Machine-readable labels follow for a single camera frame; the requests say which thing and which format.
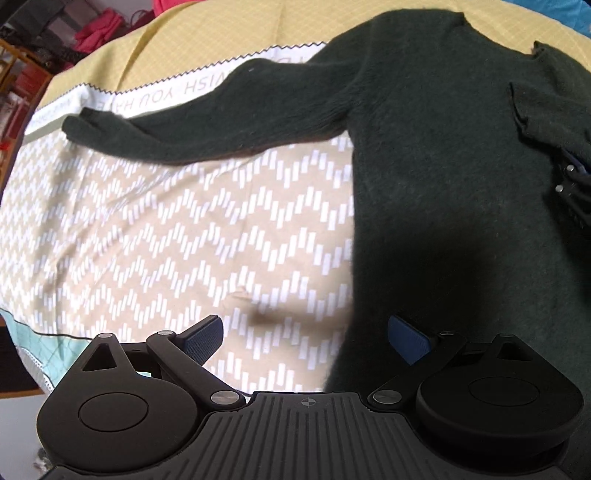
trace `pink towel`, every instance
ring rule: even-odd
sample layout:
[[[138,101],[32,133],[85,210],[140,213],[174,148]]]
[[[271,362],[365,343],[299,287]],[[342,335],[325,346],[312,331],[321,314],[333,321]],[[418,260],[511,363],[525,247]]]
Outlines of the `pink towel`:
[[[186,4],[188,2],[203,2],[203,0],[154,0],[154,13],[156,17],[162,15],[166,10],[170,10],[177,5]]]
[[[124,19],[121,15],[112,8],[107,8],[74,36],[77,41],[74,50],[84,53],[94,52],[111,40],[123,23]]]

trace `patterned bedsheet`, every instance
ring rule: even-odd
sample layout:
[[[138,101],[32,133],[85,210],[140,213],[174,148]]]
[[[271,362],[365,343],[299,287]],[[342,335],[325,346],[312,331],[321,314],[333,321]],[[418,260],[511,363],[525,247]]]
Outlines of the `patterned bedsheet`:
[[[347,135],[165,168],[72,145],[60,124],[83,106],[178,105],[249,58],[306,61],[395,8],[464,11],[505,46],[591,66],[589,39],[500,0],[209,0],[109,43],[52,81],[0,207],[0,314],[46,391],[99,332],[143,341],[212,313],[226,337],[206,366],[230,385],[322,389],[352,302]]]

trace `red object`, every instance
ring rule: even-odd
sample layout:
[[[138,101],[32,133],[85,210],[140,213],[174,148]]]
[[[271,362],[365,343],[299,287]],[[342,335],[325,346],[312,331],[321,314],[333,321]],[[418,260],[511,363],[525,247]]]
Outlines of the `red object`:
[[[92,53],[113,38],[115,32],[124,23],[124,19],[112,8],[107,8],[75,36],[74,50]]]
[[[27,113],[29,112],[29,107],[25,102],[21,102],[20,105],[17,107],[17,111],[12,116],[12,121],[8,126],[6,136],[8,138],[17,139],[18,134],[21,132],[21,128],[25,119],[27,118]]]
[[[162,15],[166,10],[170,10],[172,7],[186,4],[189,2],[203,2],[203,0],[154,0],[154,14],[157,16]]]
[[[43,86],[46,77],[43,70],[29,64],[23,68],[12,88],[17,95],[25,98],[34,97]]]
[[[137,13],[140,14],[140,18],[138,18],[138,20],[133,22],[134,17],[136,16]],[[128,33],[133,32],[134,30],[137,30],[138,28],[148,25],[154,18],[156,18],[156,15],[154,14],[154,10],[149,10],[149,11],[139,10],[139,11],[137,11],[131,17],[132,25],[130,26]]]

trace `metal fastener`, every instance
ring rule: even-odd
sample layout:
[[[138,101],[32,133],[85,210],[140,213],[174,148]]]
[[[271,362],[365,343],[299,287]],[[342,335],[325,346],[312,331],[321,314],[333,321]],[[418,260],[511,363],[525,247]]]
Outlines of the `metal fastener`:
[[[220,390],[212,395],[212,402],[217,405],[232,405],[240,400],[240,395],[232,390]]]
[[[374,393],[374,400],[383,405],[393,405],[402,400],[402,395],[396,390],[380,390]]]

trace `ribbed black surface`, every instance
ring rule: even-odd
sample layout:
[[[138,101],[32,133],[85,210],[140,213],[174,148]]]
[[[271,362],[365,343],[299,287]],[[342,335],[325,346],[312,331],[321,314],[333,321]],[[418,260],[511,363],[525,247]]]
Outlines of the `ribbed black surface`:
[[[47,480],[76,480],[56,469]],[[374,413],[356,394],[258,394],[236,412],[212,414],[181,454],[111,480],[468,480],[414,436],[399,414]],[[557,468],[520,480],[567,480]]]

